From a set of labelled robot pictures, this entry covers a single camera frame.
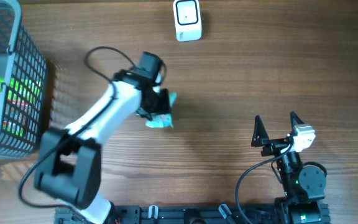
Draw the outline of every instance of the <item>wooden table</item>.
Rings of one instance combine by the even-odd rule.
[[[265,160],[250,146],[254,117],[271,138],[290,131],[290,111],[316,130],[301,157],[328,169],[333,223],[358,223],[358,3],[202,1],[203,37],[175,40],[171,2],[23,6],[23,22],[56,80],[54,126],[76,120],[107,84],[85,69],[86,51],[142,51],[168,66],[164,87],[178,93],[175,128],[149,129],[131,116],[103,151],[102,193],[116,205],[234,203],[241,173]],[[96,53],[108,75],[128,68],[119,55]],[[53,210],[25,207],[17,185],[34,158],[0,161],[0,223],[51,223]],[[49,199],[25,188],[32,201]],[[251,172],[241,202],[283,196],[269,166]]]

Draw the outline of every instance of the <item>black cable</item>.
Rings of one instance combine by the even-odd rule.
[[[251,172],[252,170],[262,166],[262,165],[265,165],[265,164],[268,164],[269,162],[274,162],[278,159],[281,159],[283,156],[285,156],[287,153],[289,153],[292,149],[292,145],[293,145],[293,139],[290,138],[290,146],[288,147],[288,149],[281,155],[277,156],[277,157],[274,157],[274,158],[271,158],[271,159],[268,159],[266,161],[263,161],[261,163],[258,163],[252,167],[250,167],[249,169],[247,169],[241,176],[240,176],[240,179],[239,181],[237,182],[237,185],[236,185],[236,204],[237,204],[237,208],[239,209],[240,211],[240,214],[241,216],[246,220],[246,223],[250,223],[252,224],[252,222],[248,219],[248,217],[244,214],[244,212],[242,211],[241,209],[241,205],[240,205],[240,200],[239,200],[239,188],[240,188],[240,185],[241,185],[241,182],[243,180],[243,178],[249,173]]]
[[[33,171],[39,166],[41,165],[41,163],[43,163],[43,161],[46,160],[46,158],[48,158],[50,155],[52,155],[54,152],[57,152],[61,149],[63,149],[69,142],[72,142],[73,140],[76,139],[76,137],[81,134],[84,130],[86,130],[99,116],[101,116],[112,104],[112,102],[114,101],[114,99],[116,98],[117,95],[117,89],[116,86],[114,85],[113,81],[111,79],[109,79],[107,76],[105,76],[103,73],[99,72],[98,70],[96,70],[95,68],[93,68],[90,64],[89,64],[89,57],[90,55],[99,49],[109,49],[109,50],[113,50],[116,51],[118,53],[120,53],[122,56],[124,56],[126,59],[128,59],[128,61],[135,66],[135,64],[133,63],[133,61],[124,53],[122,53],[120,50],[117,50],[113,47],[96,47],[94,49],[91,49],[86,55],[85,55],[85,59],[84,59],[84,64],[94,73],[98,74],[99,76],[101,76],[102,78],[106,79],[109,84],[112,85],[112,90],[113,93],[111,95],[110,100],[107,102],[107,104],[93,117],[91,118],[86,124],[84,124],[78,131],[76,131],[74,134],[72,134],[69,138],[67,138],[66,140],[62,141],[59,145],[57,145],[54,149],[49,150],[48,152],[45,153],[45,155],[43,157],[41,157],[32,167],[30,167],[30,169],[24,174],[23,178],[20,181],[19,184],[19,188],[18,188],[18,196],[19,199],[26,205],[30,206],[30,207],[34,207],[34,208],[68,208],[70,209],[73,213],[76,213],[71,206],[69,205],[64,205],[64,204],[52,204],[52,205],[37,205],[34,204],[32,202],[27,201],[26,199],[23,198],[23,186],[25,184],[25,182],[27,181],[27,179],[29,178],[29,176],[31,175],[31,173],[33,173]],[[80,216],[80,218],[84,219],[84,221],[88,222],[86,220],[86,218],[84,216],[82,216],[81,214],[78,214]]]
[[[278,175],[278,173],[277,173],[277,171],[276,171],[276,169],[274,169],[274,166],[273,166],[274,162],[275,162],[275,161],[273,161],[273,162],[270,164],[270,166],[272,167],[272,170],[273,170],[273,172],[274,172],[274,175],[276,175],[277,180],[279,181],[279,183],[280,183],[280,184],[283,184],[282,181],[281,181],[280,176]]]

